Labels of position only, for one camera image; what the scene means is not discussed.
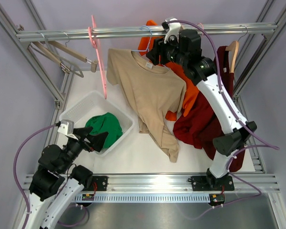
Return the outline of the light blue wire hanger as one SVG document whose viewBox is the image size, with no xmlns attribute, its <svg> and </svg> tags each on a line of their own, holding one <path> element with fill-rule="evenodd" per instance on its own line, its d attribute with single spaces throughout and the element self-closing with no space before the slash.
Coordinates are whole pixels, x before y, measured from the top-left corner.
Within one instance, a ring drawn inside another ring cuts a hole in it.
<svg viewBox="0 0 286 229">
<path fill-rule="evenodd" d="M 157 38 L 163 38 L 162 35 L 154 36 L 149 25 L 144 25 L 140 27 L 140 30 L 146 29 L 150 32 L 148 37 L 142 37 L 137 50 L 132 50 L 132 52 L 138 52 L 140 55 L 145 55 L 149 52 L 150 48 L 153 47 L 153 42 Z"/>
</svg>

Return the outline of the green t shirt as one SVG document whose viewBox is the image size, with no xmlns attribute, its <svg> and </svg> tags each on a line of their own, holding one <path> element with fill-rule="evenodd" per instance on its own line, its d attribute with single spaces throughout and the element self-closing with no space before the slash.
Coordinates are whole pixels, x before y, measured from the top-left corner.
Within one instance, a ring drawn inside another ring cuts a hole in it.
<svg viewBox="0 0 286 229">
<path fill-rule="evenodd" d="M 108 133 L 102 149 L 111 147 L 123 135 L 118 119 L 109 112 L 90 118 L 86 122 L 85 127 L 93 128 L 90 132 L 91 135 Z"/>
</svg>

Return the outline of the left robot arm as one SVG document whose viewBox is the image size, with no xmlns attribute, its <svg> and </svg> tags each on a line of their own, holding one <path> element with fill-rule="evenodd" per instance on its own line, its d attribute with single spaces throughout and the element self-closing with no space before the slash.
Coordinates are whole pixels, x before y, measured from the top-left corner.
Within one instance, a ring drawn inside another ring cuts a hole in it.
<svg viewBox="0 0 286 229">
<path fill-rule="evenodd" d="M 92 130 L 92 127 L 59 125 L 58 133 L 68 138 L 67 144 L 43 149 L 29 187 L 24 229 L 53 229 L 81 191 L 106 191 L 108 177 L 94 176 L 82 165 L 75 166 L 67 179 L 63 176 L 83 150 L 93 152 L 103 148 L 108 132 L 91 135 Z"/>
</svg>

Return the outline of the beige t shirt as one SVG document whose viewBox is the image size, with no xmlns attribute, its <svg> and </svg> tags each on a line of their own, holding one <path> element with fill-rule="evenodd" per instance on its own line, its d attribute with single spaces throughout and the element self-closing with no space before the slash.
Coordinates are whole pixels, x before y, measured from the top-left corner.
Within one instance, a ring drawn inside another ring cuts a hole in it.
<svg viewBox="0 0 286 229">
<path fill-rule="evenodd" d="M 154 66 L 139 53 L 127 49 L 108 50 L 106 77 L 119 85 L 128 105 L 138 116 L 140 133 L 149 134 L 175 163 L 179 144 L 164 119 L 167 112 L 182 109 L 186 83 L 172 70 Z"/>
</svg>

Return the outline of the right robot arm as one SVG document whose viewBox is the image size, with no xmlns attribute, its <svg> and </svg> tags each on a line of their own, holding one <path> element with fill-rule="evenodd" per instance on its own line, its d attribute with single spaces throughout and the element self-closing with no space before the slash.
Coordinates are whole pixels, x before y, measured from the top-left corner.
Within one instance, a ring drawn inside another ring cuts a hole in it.
<svg viewBox="0 0 286 229">
<path fill-rule="evenodd" d="M 215 155 L 207 171 L 206 184 L 210 189 L 218 189 L 228 175 L 233 157 L 244 149 L 245 142 L 257 129 L 256 123 L 247 121 L 233 103 L 222 82 L 219 63 L 202 55 L 201 36 L 197 31 L 185 29 L 156 38 L 146 56 L 154 65 L 173 62 L 181 66 L 214 111 L 223 136 L 213 138 Z"/>
</svg>

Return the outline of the pink plastic hanger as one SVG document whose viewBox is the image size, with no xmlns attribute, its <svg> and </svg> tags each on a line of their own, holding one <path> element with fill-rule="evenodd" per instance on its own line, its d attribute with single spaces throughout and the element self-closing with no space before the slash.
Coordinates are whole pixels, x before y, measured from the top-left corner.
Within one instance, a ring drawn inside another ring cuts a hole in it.
<svg viewBox="0 0 286 229">
<path fill-rule="evenodd" d="M 96 22 L 95 22 L 93 15 L 91 15 L 91 20 L 92 20 L 92 26 L 88 27 L 89 40 L 90 40 L 92 47 L 95 49 L 95 52 L 96 52 L 98 66 L 99 66 L 99 70 L 101 74 L 103 96 L 104 96 L 104 99 L 107 99 L 107 81 L 106 81 L 106 75 L 105 75 L 105 69 L 104 69 L 101 43 L 96 38 L 96 35 L 94 32 L 94 29 L 96 29 L 97 26 L 96 26 Z"/>
</svg>

